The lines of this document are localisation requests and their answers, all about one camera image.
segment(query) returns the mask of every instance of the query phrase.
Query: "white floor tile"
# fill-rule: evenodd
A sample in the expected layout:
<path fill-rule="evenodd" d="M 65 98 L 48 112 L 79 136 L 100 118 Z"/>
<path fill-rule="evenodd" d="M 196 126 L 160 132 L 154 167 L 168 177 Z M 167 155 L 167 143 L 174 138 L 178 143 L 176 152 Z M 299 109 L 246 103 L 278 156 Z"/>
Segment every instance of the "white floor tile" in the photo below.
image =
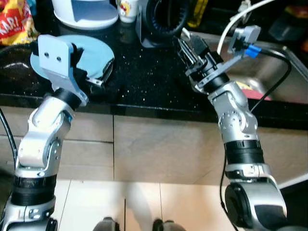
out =
<path fill-rule="evenodd" d="M 112 217 L 124 230 L 123 184 L 72 180 L 60 231 L 92 231 L 104 217 Z"/>
<path fill-rule="evenodd" d="M 158 183 L 124 183 L 126 231 L 152 231 L 153 221 L 162 218 Z"/>
<path fill-rule="evenodd" d="M 218 186 L 161 184 L 161 199 L 163 220 L 187 231 L 233 230 L 220 207 Z"/>
<path fill-rule="evenodd" d="M 56 205 L 54 209 L 54 213 L 52 214 L 52 218 L 58 220 L 58 224 L 61 223 L 61 216 L 64 209 L 64 204 L 66 200 L 66 196 L 68 193 L 70 180 L 57 180 L 56 188 L 54 190 L 54 194 L 56 196 Z"/>

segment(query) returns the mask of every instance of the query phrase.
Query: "kitchen sink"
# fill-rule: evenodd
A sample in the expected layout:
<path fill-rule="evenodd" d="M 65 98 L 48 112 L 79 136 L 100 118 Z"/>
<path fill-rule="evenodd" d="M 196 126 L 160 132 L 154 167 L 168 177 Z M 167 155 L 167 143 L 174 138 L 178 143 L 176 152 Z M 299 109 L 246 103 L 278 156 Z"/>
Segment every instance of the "kitchen sink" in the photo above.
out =
<path fill-rule="evenodd" d="M 217 49 L 220 36 L 192 33 L 201 36 L 212 51 Z M 232 54 L 227 53 L 230 39 L 226 38 L 221 51 L 221 57 L 224 61 L 233 57 Z M 279 51 L 292 63 L 292 71 L 289 77 L 269 96 L 269 100 L 308 103 L 308 69 L 295 54 L 288 47 L 278 44 L 257 42 L 255 45 Z M 230 79 L 241 82 L 250 89 L 264 94 L 283 76 L 286 69 L 285 62 L 260 54 L 255 59 L 247 57 L 238 62 L 227 71 L 227 74 Z"/>

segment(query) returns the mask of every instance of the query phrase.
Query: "snack bag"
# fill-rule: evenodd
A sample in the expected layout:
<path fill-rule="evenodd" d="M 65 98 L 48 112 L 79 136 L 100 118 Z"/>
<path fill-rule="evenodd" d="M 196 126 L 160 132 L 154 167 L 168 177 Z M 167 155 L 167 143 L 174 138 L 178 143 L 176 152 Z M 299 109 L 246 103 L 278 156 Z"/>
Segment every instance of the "snack bag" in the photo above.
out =
<path fill-rule="evenodd" d="M 38 35 L 26 0 L 0 0 L 0 45 L 30 43 Z"/>

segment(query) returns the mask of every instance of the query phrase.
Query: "cup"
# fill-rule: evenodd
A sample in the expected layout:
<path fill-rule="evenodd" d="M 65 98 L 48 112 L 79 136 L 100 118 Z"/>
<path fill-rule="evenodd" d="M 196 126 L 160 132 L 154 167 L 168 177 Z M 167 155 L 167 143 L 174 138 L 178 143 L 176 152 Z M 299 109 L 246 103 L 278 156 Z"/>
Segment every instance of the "cup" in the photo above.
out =
<path fill-rule="evenodd" d="M 133 23 L 138 12 L 138 0 L 116 0 L 120 20 L 124 23 Z"/>

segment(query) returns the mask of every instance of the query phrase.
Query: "black countertop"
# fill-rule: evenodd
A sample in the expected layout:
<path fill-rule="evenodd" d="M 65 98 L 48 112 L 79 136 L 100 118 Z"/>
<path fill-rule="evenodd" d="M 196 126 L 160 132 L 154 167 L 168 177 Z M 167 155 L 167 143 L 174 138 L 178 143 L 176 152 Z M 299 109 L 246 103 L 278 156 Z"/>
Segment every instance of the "black countertop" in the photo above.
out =
<path fill-rule="evenodd" d="M 136 36 L 134 25 L 118 21 L 100 31 L 80 31 L 61 24 L 52 7 L 38 9 L 36 28 L 54 36 L 83 34 L 102 40 L 115 54 L 114 70 L 103 95 L 90 96 L 90 103 L 79 111 L 157 117 L 166 119 L 217 122 L 207 97 L 191 90 L 184 65 L 173 49 L 145 49 Z M 25 45 L 0 56 L 1 66 L 15 68 L 0 72 L 0 105 L 37 107 L 48 81 L 30 66 L 30 49 Z M 250 105 L 256 100 L 249 100 Z M 308 104 L 265 101 L 255 109 L 259 125 L 274 128 L 308 130 Z"/>

